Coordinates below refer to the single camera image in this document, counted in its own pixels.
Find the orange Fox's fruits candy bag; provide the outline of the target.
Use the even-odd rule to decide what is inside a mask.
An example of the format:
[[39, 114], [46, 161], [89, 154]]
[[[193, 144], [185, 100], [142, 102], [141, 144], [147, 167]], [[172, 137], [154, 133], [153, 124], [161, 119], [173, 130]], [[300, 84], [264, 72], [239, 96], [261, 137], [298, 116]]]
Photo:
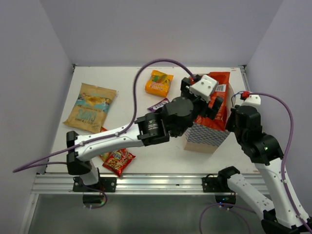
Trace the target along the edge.
[[[104, 127], [101, 127], [100, 132], [106, 132], [107, 129], [105, 129]], [[107, 160], [107, 158], [112, 154], [112, 152], [106, 152], [106, 153], [102, 153], [99, 155], [99, 158], [105, 162]]]

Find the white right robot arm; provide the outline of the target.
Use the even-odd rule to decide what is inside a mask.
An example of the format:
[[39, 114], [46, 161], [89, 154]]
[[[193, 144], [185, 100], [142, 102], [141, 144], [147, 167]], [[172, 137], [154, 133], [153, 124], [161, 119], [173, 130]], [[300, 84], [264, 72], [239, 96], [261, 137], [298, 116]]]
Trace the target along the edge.
[[234, 166], [218, 172], [217, 185], [222, 191], [233, 191], [253, 209], [267, 234], [300, 234], [312, 231], [312, 218], [300, 204], [286, 169], [277, 139], [262, 132], [261, 115], [255, 107], [237, 105], [231, 109], [226, 129], [233, 132], [255, 167], [270, 194], [266, 198], [248, 183]]

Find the purple Fox's candy bag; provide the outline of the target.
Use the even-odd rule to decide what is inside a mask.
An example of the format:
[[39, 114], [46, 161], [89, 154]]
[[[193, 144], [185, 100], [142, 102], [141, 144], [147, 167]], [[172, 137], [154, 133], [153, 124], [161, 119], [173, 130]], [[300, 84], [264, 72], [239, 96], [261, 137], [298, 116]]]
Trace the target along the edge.
[[151, 107], [148, 107], [147, 110], [149, 110], [150, 112], [154, 113], [158, 110], [160, 110], [165, 104], [169, 103], [169, 99], [168, 98], [164, 98], [162, 101], [152, 105]]

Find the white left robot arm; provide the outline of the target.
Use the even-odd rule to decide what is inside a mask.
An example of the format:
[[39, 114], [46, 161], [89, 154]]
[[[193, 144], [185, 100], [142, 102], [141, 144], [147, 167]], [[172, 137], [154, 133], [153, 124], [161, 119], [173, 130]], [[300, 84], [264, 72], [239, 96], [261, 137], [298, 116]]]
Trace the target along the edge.
[[129, 125], [92, 135], [66, 134], [68, 174], [76, 176], [78, 183], [94, 192], [101, 188], [99, 171], [92, 159], [122, 148], [143, 147], [168, 142], [171, 137], [182, 136], [191, 128], [198, 116], [214, 119], [223, 98], [216, 97], [212, 107], [208, 104], [219, 83], [208, 75], [181, 82], [181, 95], [164, 104], [160, 111], [147, 113]]

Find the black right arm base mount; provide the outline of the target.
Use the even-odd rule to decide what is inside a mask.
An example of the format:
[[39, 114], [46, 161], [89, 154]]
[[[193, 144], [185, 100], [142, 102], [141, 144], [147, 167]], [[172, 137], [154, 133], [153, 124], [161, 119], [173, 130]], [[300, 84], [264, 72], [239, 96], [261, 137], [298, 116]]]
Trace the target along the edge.
[[217, 175], [208, 174], [201, 178], [204, 193], [231, 193], [227, 183]]

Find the red rice cracker snack bag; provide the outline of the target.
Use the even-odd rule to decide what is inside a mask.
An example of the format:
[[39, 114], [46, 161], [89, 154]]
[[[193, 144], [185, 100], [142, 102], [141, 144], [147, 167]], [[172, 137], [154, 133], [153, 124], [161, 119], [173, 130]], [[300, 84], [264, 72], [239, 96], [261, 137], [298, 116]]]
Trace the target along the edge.
[[135, 159], [136, 156], [127, 149], [119, 149], [110, 153], [103, 163], [103, 167], [121, 177], [126, 167]]

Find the red chip bag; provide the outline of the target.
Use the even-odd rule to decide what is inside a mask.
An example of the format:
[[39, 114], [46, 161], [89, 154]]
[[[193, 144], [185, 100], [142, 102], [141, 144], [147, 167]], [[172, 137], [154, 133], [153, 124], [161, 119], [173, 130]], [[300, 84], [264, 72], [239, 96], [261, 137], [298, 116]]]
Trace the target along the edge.
[[223, 102], [213, 120], [209, 119], [208, 117], [198, 116], [195, 120], [195, 123], [209, 127], [211, 129], [225, 131], [230, 72], [210, 72], [207, 75], [218, 81], [219, 84], [215, 92], [211, 95], [211, 102], [208, 106], [212, 107], [217, 97], [222, 98]]

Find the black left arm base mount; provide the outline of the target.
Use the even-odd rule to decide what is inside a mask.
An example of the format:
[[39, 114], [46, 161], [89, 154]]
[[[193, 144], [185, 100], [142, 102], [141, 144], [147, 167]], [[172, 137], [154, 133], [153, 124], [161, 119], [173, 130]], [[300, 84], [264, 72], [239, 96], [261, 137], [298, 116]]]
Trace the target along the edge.
[[73, 178], [73, 192], [96, 192], [114, 193], [117, 186], [116, 177], [100, 177], [98, 183], [94, 185], [84, 185], [82, 179], [78, 176]]

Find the beige kraft chips bag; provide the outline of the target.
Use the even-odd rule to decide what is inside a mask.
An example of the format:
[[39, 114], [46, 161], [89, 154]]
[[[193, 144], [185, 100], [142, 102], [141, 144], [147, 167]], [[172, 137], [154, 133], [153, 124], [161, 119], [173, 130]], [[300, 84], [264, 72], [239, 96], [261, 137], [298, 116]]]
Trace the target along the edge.
[[99, 133], [116, 94], [116, 90], [83, 83], [64, 124], [91, 133]]

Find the orange mango candy bag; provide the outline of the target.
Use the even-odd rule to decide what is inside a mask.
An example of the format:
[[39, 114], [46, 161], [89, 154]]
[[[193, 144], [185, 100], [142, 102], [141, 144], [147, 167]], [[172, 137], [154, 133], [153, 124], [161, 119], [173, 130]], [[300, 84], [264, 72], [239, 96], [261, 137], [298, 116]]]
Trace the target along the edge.
[[151, 95], [166, 98], [173, 78], [173, 75], [153, 70], [149, 80], [145, 84], [145, 92]]

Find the checkered paper bag blue handles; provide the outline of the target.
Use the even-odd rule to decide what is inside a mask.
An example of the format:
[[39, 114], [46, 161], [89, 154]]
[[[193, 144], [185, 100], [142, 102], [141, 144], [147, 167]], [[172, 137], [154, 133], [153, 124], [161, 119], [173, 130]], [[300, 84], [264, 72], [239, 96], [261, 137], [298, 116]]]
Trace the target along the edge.
[[[226, 122], [231, 112], [230, 95], [232, 95], [233, 93], [233, 89], [229, 84], [229, 91], [227, 95]], [[185, 133], [184, 150], [212, 154], [229, 135], [230, 132], [228, 132], [227, 130], [215, 130], [194, 122], [192, 128], [189, 128]]]

